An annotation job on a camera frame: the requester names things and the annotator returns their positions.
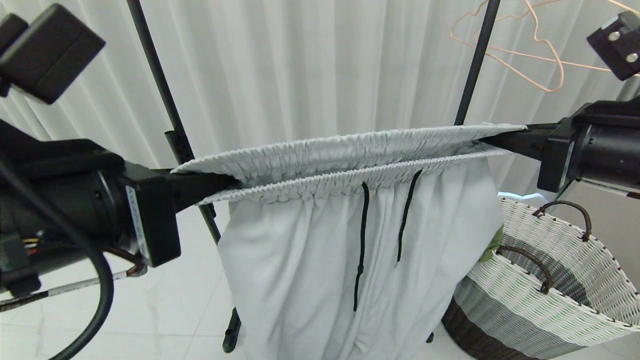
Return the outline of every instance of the basket handle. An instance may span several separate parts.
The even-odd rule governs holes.
[[[512,247],[512,246],[502,245],[502,246],[500,246],[498,248],[496,253],[499,253],[501,251],[517,252],[518,254],[525,256],[527,259],[531,260],[534,264],[536,264],[536,265],[538,265],[540,267],[540,270],[542,270],[542,272],[543,272],[543,274],[545,274],[545,278],[546,278],[546,280],[542,283],[542,287],[540,288],[540,292],[541,293],[548,294],[549,290],[554,287],[554,278],[551,276],[551,272],[542,263],[542,261],[540,261],[538,258],[536,258],[535,256],[533,256],[530,253],[528,253],[526,250],[521,249],[519,247]]]
[[[541,217],[543,215],[546,215],[547,209],[553,205],[569,205],[573,208],[578,209],[582,213],[582,216],[584,216],[584,223],[586,227],[586,230],[582,235],[582,241],[583,242],[589,241],[589,237],[591,236],[591,217],[589,216],[587,209],[583,208],[582,206],[574,202],[564,201],[564,200],[552,201],[552,202],[549,202],[548,204],[542,205],[542,207],[540,209],[537,209],[532,215],[535,217]]]

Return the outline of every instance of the white tile floor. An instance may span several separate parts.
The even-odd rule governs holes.
[[[226,224],[223,211],[218,222]],[[182,256],[139,279],[116,283],[113,310],[103,330],[76,357],[78,360],[241,360],[237,350],[221,349],[231,294],[215,245],[196,209],[179,215]],[[114,271],[126,264],[110,259]],[[44,288],[93,277],[81,263],[44,277]],[[97,303],[97,288],[88,288],[0,314],[0,359],[48,359],[85,326]],[[439,326],[432,344],[416,360],[471,359]],[[562,360],[638,360],[640,334],[588,348]]]

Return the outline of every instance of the wire hanger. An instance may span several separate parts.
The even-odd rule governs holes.
[[[534,59],[538,59],[538,60],[545,60],[545,61],[551,61],[551,62],[557,63],[557,66],[558,66],[558,68],[560,70],[560,79],[558,81],[557,86],[555,88],[553,88],[553,89],[547,88],[547,87],[539,84],[535,80],[531,79],[530,77],[526,76],[525,74],[520,72],[518,69],[516,69],[513,66],[511,66],[510,64],[508,64],[506,61],[500,59],[498,56],[496,56],[496,55],[494,55],[492,53],[489,53],[489,52],[486,52],[485,55],[495,59],[496,61],[498,61],[499,63],[503,64],[505,67],[507,67],[509,70],[513,71],[514,73],[519,75],[521,78],[523,78],[526,81],[528,81],[530,84],[532,84],[535,87],[537,87],[537,88],[539,88],[539,89],[541,89],[541,90],[543,90],[545,92],[548,92],[548,93],[554,93],[554,92],[560,90],[562,88],[562,86],[564,85],[564,65],[571,65],[571,66],[575,66],[575,67],[582,67],[582,68],[585,68],[585,69],[592,69],[592,70],[601,70],[601,71],[609,71],[609,72],[611,71],[610,69],[603,68],[603,67],[596,67],[596,66],[590,66],[590,65],[585,65],[585,64],[572,63],[572,62],[569,62],[569,61],[561,60],[560,57],[558,56],[558,53],[557,53],[555,47],[553,46],[553,44],[551,44],[550,41],[548,41],[547,39],[539,39],[538,38],[538,28],[540,26],[540,22],[538,20],[538,15],[536,14],[535,8],[537,8],[539,6],[543,6],[543,5],[549,4],[549,3],[555,3],[555,2],[558,2],[560,0],[545,0],[545,1],[542,1],[542,2],[540,2],[538,4],[535,4],[535,5],[532,5],[529,0],[524,0],[524,1],[525,1],[525,4],[527,5],[527,11],[525,11],[522,15],[519,15],[519,16],[515,15],[515,14],[505,15],[505,16],[502,16],[502,17],[499,17],[498,19],[496,19],[495,22],[501,21],[501,20],[506,19],[508,17],[511,17],[511,18],[514,18],[514,19],[523,19],[525,16],[531,14],[531,16],[533,17],[533,21],[535,23],[535,28],[534,28],[534,31],[533,31],[533,40],[535,42],[542,42],[545,45],[547,45],[547,47],[551,50],[551,53],[553,54],[553,58],[546,58],[546,57],[543,57],[543,56],[536,56],[536,55],[531,55],[531,54],[527,54],[527,53],[519,53],[518,51],[503,49],[501,47],[488,46],[488,48],[492,49],[492,50],[496,50],[496,51],[501,51],[503,53],[526,56],[528,58],[534,58]],[[624,5],[624,4],[621,4],[621,3],[619,3],[619,2],[617,2],[615,0],[606,0],[606,1],[611,3],[611,4],[613,4],[613,5],[619,6],[620,8],[623,8],[625,10],[629,10],[629,11],[632,11],[632,12],[634,12],[636,14],[640,14],[639,12],[635,11],[634,9],[632,9],[632,8],[630,8],[630,7],[628,7],[628,6]],[[470,44],[470,43],[468,43],[468,42],[456,37],[454,35],[454,32],[455,32],[456,26],[458,26],[460,21],[462,21],[465,17],[468,17],[468,16],[471,16],[471,17],[476,16],[480,12],[482,7],[487,2],[488,2],[488,0],[484,0],[482,3],[480,3],[480,5],[478,5],[477,9],[475,9],[473,11],[470,11],[470,12],[467,12],[466,14],[462,15],[458,20],[456,20],[456,22],[453,24],[453,27],[451,28],[451,38],[453,38],[457,42],[465,44],[465,45],[467,45],[467,46],[469,46],[469,47],[474,49],[476,47],[476,45],[477,45],[478,36],[480,34],[479,31],[476,33],[476,37],[475,37],[476,44]]]

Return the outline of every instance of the laundry basket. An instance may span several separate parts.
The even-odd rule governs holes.
[[[442,319],[476,359],[552,359],[640,331],[640,295],[591,235],[586,210],[536,210],[500,198],[504,239],[459,283]],[[586,231],[545,213],[566,204]]]

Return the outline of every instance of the gray stripe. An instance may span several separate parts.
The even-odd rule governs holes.
[[[554,259],[548,253],[508,234],[504,234],[502,237],[502,244],[526,250],[528,253],[538,258],[549,269],[551,276],[554,278],[554,288],[556,290],[575,300],[579,304],[591,307],[591,302],[589,301],[584,285],[582,285],[571,270],[564,266],[560,261]],[[542,273],[542,270],[540,270],[540,267],[525,256],[511,251],[503,252],[502,256],[518,264],[533,276],[537,277],[541,282],[545,280],[545,276]]]
[[[467,318],[487,335],[529,357],[552,359],[584,348],[562,340],[514,314],[504,304],[487,295],[469,277],[459,283],[453,297]]]

